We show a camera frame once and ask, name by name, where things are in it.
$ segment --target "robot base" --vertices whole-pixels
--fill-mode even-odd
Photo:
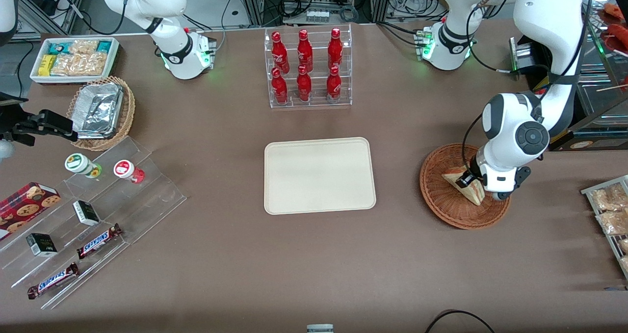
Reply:
[[[213,69],[213,61],[216,55],[216,41],[209,40],[198,33],[188,33],[192,39],[192,50],[181,63],[168,62],[161,55],[163,62],[173,76],[179,79],[192,79],[206,70]]]
[[[471,158],[477,147],[465,145]],[[442,177],[449,168],[462,164],[462,143],[443,145],[431,152],[421,166],[419,185],[427,205],[440,219],[456,228],[475,230],[494,225],[508,211],[511,197],[496,201],[487,194],[480,205],[471,203]]]
[[[438,31],[443,23],[438,22],[432,26],[426,26],[422,31],[415,34],[415,44],[417,47],[417,59],[419,61],[430,62],[434,67],[441,70],[455,70],[469,57],[469,49],[464,51],[464,46],[460,46],[460,53],[452,54],[449,49],[440,42]]]

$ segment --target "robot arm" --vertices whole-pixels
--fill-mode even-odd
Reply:
[[[557,79],[543,100],[531,92],[498,94],[482,112],[482,126],[489,138],[471,161],[471,173],[482,177],[484,188],[505,199],[518,186],[522,167],[538,158],[550,137],[571,121],[570,93],[576,70],[583,22],[582,0],[517,0],[515,24],[521,33],[545,45],[552,54],[550,77]]]
[[[13,38],[18,29],[18,0],[0,0],[0,46]]]
[[[198,33],[188,33],[174,17],[185,12],[186,0],[105,0],[150,34],[161,50],[166,68],[179,79],[191,79],[213,67],[215,42]]]
[[[499,5],[504,0],[445,0],[449,7],[446,22],[435,23],[423,31],[431,33],[429,40],[424,39],[426,49],[422,59],[442,70],[454,70],[462,65],[469,51],[467,38],[467,19],[469,19],[469,36],[472,39],[480,27],[482,10],[474,10],[479,2],[482,5]]]
[[[72,120],[51,110],[41,110],[37,115],[25,112],[18,100],[0,93],[0,141],[5,139],[33,147],[35,138],[31,134],[51,134],[72,142],[77,140]]]

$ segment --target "beige tray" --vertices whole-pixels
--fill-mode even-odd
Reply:
[[[375,206],[364,138],[271,143],[264,153],[264,208],[273,215]]]

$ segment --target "aluminum foil container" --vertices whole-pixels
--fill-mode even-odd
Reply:
[[[72,129],[80,139],[109,139],[116,134],[124,88],[116,83],[81,88],[72,112]]]

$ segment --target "yellow snack package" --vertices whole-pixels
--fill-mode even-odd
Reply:
[[[56,55],[45,54],[41,58],[40,68],[37,70],[38,76],[50,76],[50,70],[54,65],[54,61],[56,61]]]

